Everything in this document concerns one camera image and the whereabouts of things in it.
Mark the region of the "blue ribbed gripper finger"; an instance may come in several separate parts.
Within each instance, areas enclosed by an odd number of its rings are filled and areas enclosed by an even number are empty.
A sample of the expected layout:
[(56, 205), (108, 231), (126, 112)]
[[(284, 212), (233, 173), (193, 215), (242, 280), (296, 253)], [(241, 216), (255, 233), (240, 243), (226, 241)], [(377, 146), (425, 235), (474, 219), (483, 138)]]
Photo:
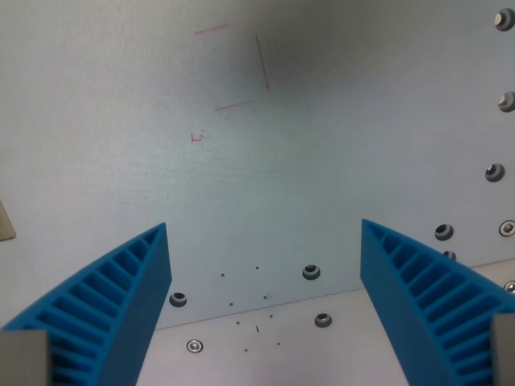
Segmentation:
[(360, 279), (410, 385), (492, 385), (490, 326), (514, 311), (498, 284), (363, 220)]
[(159, 224), (73, 274), (3, 330), (47, 332), (53, 385), (135, 385), (170, 285), (167, 227)]

